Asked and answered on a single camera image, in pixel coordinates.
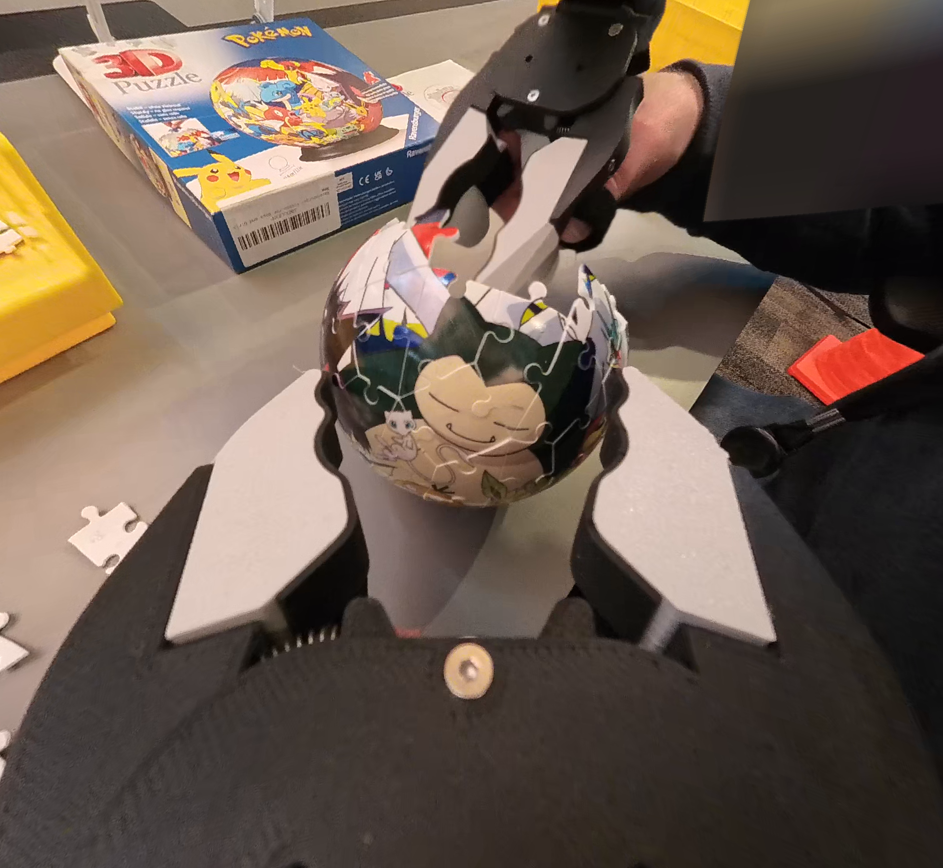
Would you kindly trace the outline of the person's right hand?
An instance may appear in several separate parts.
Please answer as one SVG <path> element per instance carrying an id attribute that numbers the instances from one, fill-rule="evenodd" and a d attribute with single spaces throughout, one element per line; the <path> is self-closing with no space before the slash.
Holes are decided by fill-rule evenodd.
<path id="1" fill-rule="evenodd" d="M 618 204 L 678 166 L 706 111 L 699 65 L 686 60 L 640 76 L 641 101 L 628 128 L 629 146 L 607 190 Z"/>

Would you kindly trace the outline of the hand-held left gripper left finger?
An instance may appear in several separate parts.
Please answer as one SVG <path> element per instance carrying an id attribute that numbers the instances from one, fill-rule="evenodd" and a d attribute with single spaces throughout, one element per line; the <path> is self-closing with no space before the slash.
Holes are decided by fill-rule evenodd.
<path id="1" fill-rule="evenodd" d="M 218 452 L 166 626 L 172 644 L 260 623 L 336 626 L 364 595 L 368 550 L 328 376 L 309 370 Z"/>

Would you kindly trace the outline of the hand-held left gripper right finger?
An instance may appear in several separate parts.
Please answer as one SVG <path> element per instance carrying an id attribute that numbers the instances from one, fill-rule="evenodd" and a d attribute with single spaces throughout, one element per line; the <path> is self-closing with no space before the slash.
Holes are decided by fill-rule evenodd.
<path id="1" fill-rule="evenodd" d="M 574 539 L 574 583 L 617 638 L 663 652 L 682 627 L 776 642 L 727 455 L 633 367 Z"/>

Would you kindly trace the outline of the yellow plastic bin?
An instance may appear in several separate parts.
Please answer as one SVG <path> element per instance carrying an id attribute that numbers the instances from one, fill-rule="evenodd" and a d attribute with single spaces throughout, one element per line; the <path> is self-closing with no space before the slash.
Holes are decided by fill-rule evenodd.
<path id="1" fill-rule="evenodd" d="M 12 143 L 1 137 L 1 214 L 41 234 L 1 255 L 1 380 L 115 324 L 123 300 Z"/>

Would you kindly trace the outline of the blue puzzle box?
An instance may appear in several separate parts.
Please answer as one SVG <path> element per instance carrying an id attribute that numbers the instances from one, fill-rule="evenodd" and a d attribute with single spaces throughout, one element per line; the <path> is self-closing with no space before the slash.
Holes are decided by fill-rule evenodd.
<path id="1" fill-rule="evenodd" d="M 236 273 L 408 205 L 441 123 L 302 17 L 65 47 L 56 65 Z"/>

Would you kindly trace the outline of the red plastic part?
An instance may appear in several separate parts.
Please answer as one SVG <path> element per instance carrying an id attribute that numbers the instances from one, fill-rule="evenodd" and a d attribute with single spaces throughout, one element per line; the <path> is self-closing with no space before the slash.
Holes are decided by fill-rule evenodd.
<path id="1" fill-rule="evenodd" d="M 870 329 L 847 341 L 829 334 L 787 368 L 795 379 L 823 405 L 883 380 L 923 355 Z"/>

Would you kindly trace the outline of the colourful puzzle ball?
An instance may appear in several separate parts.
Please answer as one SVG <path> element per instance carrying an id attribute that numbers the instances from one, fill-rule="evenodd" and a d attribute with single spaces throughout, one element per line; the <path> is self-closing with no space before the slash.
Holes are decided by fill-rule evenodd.
<path id="1" fill-rule="evenodd" d="M 428 500 L 492 508 L 533 497 L 603 437 L 628 354 L 626 322 L 580 263 L 565 308 L 468 281 L 428 252 L 457 229 L 393 219 L 329 293 L 324 372 L 337 420 L 373 471 Z"/>

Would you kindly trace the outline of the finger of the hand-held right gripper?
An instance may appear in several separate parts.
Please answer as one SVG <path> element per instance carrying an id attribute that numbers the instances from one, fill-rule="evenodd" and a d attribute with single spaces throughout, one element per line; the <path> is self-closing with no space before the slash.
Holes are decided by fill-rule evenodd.
<path id="1" fill-rule="evenodd" d="M 498 203 L 500 225 L 489 260 L 479 270 L 479 283 L 516 294 L 543 274 L 556 253 L 557 222 L 586 146 L 585 139 L 572 136 L 549 143 L 529 133 L 522 136 L 516 206 Z"/>
<path id="2" fill-rule="evenodd" d="M 444 120 L 429 152 L 408 225 L 445 224 L 467 195 L 494 209 L 517 177 L 518 133 L 494 129 L 488 114 L 467 107 Z"/>

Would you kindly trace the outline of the white instruction sheet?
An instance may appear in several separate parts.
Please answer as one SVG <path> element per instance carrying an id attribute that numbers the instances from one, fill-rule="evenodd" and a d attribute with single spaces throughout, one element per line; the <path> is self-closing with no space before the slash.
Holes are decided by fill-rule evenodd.
<path id="1" fill-rule="evenodd" d="M 474 75 L 474 71 L 453 60 L 443 60 L 390 76 L 388 81 L 422 111 L 441 122 L 455 97 Z"/>

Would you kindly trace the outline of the group of white puzzle pieces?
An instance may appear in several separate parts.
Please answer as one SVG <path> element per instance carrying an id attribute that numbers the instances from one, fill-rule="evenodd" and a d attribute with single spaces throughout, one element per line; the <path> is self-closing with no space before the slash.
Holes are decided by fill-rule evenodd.
<path id="1" fill-rule="evenodd" d="M 14 254 L 28 241 L 40 238 L 40 233 L 22 215 L 12 211 L 1 214 L 1 255 Z"/>
<path id="2" fill-rule="evenodd" d="M 147 531 L 148 524 L 139 519 L 133 508 L 124 502 L 100 511 L 86 506 L 80 511 L 85 525 L 73 534 L 68 543 L 86 560 L 110 576 L 124 560 L 139 538 Z M 10 622 L 8 612 L 1 613 L 1 672 L 13 670 L 24 661 L 29 650 L 6 637 Z"/>

